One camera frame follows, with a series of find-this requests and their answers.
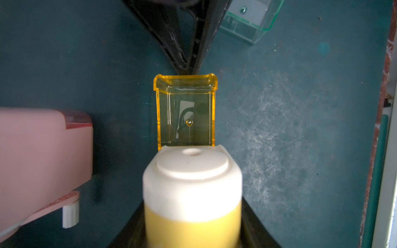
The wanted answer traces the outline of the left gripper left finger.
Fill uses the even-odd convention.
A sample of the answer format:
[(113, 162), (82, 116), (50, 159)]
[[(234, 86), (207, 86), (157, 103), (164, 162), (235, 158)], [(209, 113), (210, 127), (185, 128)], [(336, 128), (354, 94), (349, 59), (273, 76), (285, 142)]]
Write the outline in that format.
[(177, 8), (154, 1), (124, 0), (123, 3), (158, 42), (176, 73), (187, 74), (187, 59), (183, 51)]

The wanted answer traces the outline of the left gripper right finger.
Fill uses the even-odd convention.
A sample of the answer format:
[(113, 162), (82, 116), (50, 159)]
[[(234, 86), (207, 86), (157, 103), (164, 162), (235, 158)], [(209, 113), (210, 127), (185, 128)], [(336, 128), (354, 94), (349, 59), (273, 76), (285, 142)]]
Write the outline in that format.
[(197, 1), (194, 5), (186, 7), (195, 23), (186, 74), (199, 73), (231, 2), (231, 0)]

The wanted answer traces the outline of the green clear tray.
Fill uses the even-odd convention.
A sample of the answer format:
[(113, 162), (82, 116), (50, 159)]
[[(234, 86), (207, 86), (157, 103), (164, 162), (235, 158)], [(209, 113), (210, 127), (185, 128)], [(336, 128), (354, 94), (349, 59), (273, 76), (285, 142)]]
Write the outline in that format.
[(283, 3), (283, 0), (233, 0), (220, 27), (255, 44), (271, 29)]

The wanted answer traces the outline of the yellow clear tray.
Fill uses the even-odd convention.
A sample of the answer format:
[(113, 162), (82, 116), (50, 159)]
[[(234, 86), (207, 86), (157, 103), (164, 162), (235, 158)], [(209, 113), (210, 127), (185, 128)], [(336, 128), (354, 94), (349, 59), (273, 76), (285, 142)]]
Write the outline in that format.
[(215, 145), (217, 89), (213, 73), (154, 78), (158, 149)]

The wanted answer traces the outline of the pink pencil sharpener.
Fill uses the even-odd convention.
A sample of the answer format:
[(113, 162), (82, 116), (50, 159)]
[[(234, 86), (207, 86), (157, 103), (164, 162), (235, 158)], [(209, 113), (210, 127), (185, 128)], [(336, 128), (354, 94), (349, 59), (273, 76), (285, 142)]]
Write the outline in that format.
[(58, 209), (79, 222), (77, 188), (93, 173), (93, 123), (80, 111), (1, 108), (1, 240)]

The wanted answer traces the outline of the yellow pencil sharpener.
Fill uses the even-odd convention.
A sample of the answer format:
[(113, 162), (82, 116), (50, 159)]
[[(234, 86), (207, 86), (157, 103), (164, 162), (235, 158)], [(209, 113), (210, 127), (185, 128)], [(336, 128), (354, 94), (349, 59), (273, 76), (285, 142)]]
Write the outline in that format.
[(243, 176), (221, 146), (164, 146), (143, 174), (150, 248), (237, 248)]

